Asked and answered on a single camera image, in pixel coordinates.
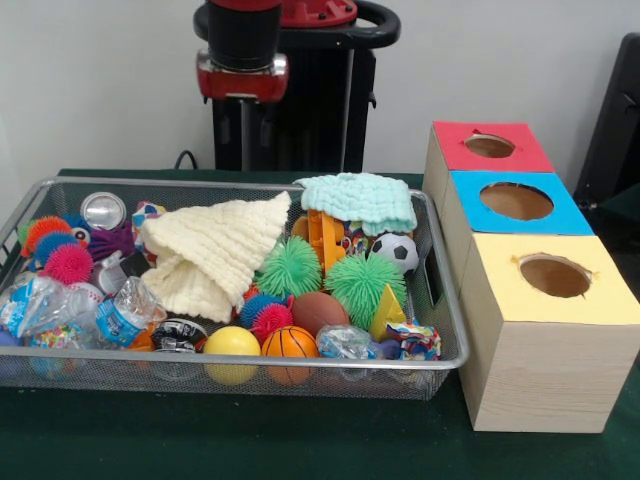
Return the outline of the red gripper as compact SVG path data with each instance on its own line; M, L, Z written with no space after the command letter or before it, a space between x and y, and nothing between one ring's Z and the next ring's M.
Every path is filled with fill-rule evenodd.
M227 98L250 99L262 105L262 147L270 149L274 140L277 102L286 91L289 62L277 53L271 64L257 71L234 71L214 64L208 52L196 55L196 77L201 95L217 101L217 145L227 148L231 143L231 121Z

